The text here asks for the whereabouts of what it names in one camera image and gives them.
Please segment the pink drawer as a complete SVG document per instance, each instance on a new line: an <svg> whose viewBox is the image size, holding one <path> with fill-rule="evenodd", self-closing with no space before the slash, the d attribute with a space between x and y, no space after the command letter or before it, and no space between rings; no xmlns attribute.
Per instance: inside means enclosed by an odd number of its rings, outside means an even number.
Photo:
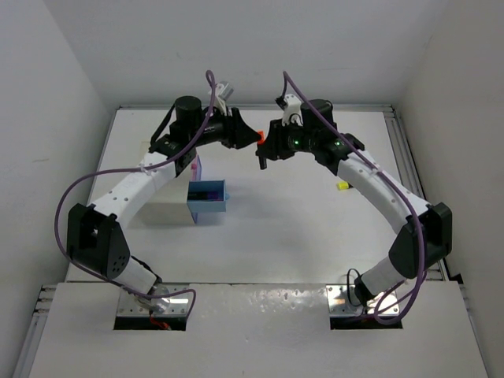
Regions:
<svg viewBox="0 0 504 378"><path fill-rule="evenodd" d="M197 171L197 170L198 170L198 164L199 164L199 158L198 158L198 157L196 157L196 158L192 161L192 163L191 163L191 169L192 169L193 171Z"/></svg>

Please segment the light blue drawer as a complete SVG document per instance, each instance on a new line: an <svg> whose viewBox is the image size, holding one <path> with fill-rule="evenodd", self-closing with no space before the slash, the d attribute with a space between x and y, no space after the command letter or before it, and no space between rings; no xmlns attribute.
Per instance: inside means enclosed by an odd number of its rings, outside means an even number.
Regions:
<svg viewBox="0 0 504 378"><path fill-rule="evenodd" d="M223 213L228 198L224 180L191 181L188 185L187 206L192 213Z"/></svg>

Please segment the white drawer cabinet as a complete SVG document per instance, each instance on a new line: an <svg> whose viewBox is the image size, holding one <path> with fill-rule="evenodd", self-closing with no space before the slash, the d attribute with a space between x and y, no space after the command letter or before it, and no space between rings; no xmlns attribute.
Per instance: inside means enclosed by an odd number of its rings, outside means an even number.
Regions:
<svg viewBox="0 0 504 378"><path fill-rule="evenodd" d="M129 228L191 226L195 224L187 205L187 193L193 174L184 171L170 180L134 216Z"/></svg>

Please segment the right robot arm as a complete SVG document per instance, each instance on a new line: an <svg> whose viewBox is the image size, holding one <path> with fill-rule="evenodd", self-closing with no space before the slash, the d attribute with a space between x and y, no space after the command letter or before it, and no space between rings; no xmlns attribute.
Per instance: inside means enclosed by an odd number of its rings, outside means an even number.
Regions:
<svg viewBox="0 0 504 378"><path fill-rule="evenodd" d="M419 258L429 268L452 249L452 212L432 205L382 170L365 145L350 133L334 134L332 104L323 99L301 102L288 94L276 99L283 116L272 120L256 155L261 169L268 161L311 153L317 163L363 195L396 234L388 255L354 281L351 298L365 305L379 293L417 277Z"/></svg>

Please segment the orange black highlighter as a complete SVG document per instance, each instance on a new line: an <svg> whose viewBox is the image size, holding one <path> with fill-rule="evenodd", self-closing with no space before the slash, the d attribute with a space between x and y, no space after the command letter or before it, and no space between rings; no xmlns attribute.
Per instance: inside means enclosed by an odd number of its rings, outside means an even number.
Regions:
<svg viewBox="0 0 504 378"><path fill-rule="evenodd" d="M258 134L260 135L260 139L257 142L256 156L258 157L260 170L266 170L267 169L267 157L265 156L265 150L263 148L263 145L266 140L266 136L265 136L265 132L262 130L258 131Z"/></svg>

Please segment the purple black highlighter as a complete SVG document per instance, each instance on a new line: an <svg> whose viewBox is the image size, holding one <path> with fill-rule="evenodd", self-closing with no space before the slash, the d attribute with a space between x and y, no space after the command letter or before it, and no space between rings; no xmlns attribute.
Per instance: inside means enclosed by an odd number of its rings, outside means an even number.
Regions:
<svg viewBox="0 0 504 378"><path fill-rule="evenodd" d="M219 198L219 193L217 191L202 192L202 198L204 200L216 200Z"/></svg>

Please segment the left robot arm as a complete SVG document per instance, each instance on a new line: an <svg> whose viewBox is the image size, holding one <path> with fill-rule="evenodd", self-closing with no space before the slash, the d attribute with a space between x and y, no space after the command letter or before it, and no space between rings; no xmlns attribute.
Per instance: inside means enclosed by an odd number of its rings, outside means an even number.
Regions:
<svg viewBox="0 0 504 378"><path fill-rule="evenodd" d="M132 257L124 229L161 188L196 159L198 146L221 143L239 150L261 139L235 107L204 108L194 96L178 98L151 136L140 163L101 198L70 209L69 260L84 272L149 298L161 279Z"/></svg>

